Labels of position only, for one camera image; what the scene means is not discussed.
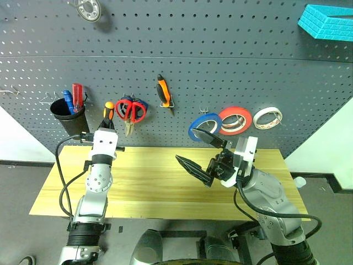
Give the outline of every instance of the blue screwdriver handle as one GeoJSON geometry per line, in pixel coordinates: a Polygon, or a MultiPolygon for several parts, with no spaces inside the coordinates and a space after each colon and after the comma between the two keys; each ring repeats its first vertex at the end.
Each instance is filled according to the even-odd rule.
{"type": "Polygon", "coordinates": [[[68,106],[68,109],[72,114],[75,114],[75,112],[73,111],[73,103],[72,103],[72,95],[71,95],[71,92],[69,90],[64,90],[63,92],[63,95],[64,95],[64,99],[66,101],[66,104],[68,106]]]}

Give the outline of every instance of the blue tape roll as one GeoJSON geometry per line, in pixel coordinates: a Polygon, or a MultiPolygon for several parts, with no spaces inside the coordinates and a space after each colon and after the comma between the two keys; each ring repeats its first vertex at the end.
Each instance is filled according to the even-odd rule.
{"type": "Polygon", "coordinates": [[[214,127],[210,131],[212,134],[218,133],[222,126],[222,119],[216,113],[207,113],[201,117],[198,117],[193,123],[191,123],[189,127],[189,137],[196,142],[200,142],[201,140],[195,136],[195,134],[191,131],[192,128],[198,128],[201,124],[206,123],[208,121],[212,121],[215,123],[214,127]]]}

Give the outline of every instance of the tape roll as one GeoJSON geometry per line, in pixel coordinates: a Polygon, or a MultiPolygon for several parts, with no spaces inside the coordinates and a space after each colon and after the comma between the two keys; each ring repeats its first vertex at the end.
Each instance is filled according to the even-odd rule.
{"type": "Polygon", "coordinates": [[[260,130],[267,130],[267,129],[271,129],[274,126],[276,126],[278,123],[281,122],[283,118],[282,113],[280,112],[279,109],[277,109],[276,107],[269,107],[269,108],[265,108],[260,110],[259,112],[257,112],[254,116],[254,125],[256,128],[260,129],[260,130]],[[273,113],[275,116],[275,119],[273,121],[271,121],[270,123],[267,124],[258,124],[258,120],[265,114],[268,113],[273,113]]]}
{"type": "Polygon", "coordinates": [[[236,135],[241,134],[250,127],[252,123],[252,115],[247,109],[241,107],[228,107],[225,108],[221,113],[219,113],[220,118],[222,119],[222,126],[220,129],[220,134],[224,135],[236,135]],[[234,123],[224,124],[224,120],[236,116],[238,119],[234,123]]]}
{"type": "Polygon", "coordinates": [[[189,137],[196,142],[200,142],[201,140],[195,136],[195,134],[191,131],[193,128],[198,128],[202,124],[207,122],[213,122],[215,125],[210,130],[210,133],[216,134],[220,130],[222,126],[222,120],[216,113],[207,113],[201,117],[198,117],[193,123],[191,123],[189,127],[189,137]]]}

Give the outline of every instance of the white wall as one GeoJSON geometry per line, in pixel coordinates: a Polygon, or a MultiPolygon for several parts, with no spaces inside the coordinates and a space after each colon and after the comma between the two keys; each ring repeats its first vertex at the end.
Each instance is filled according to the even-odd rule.
{"type": "Polygon", "coordinates": [[[333,173],[353,189],[353,99],[285,159],[290,171],[333,173]]]}
{"type": "Polygon", "coordinates": [[[0,160],[54,162],[54,155],[0,107],[0,160]]]}

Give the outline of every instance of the teal foam block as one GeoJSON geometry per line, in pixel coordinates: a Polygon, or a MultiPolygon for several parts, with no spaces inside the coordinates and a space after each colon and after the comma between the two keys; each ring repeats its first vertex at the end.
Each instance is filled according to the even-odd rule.
{"type": "Polygon", "coordinates": [[[330,17],[337,15],[353,15],[353,9],[309,4],[298,25],[315,39],[353,41],[353,19],[330,17]]]}

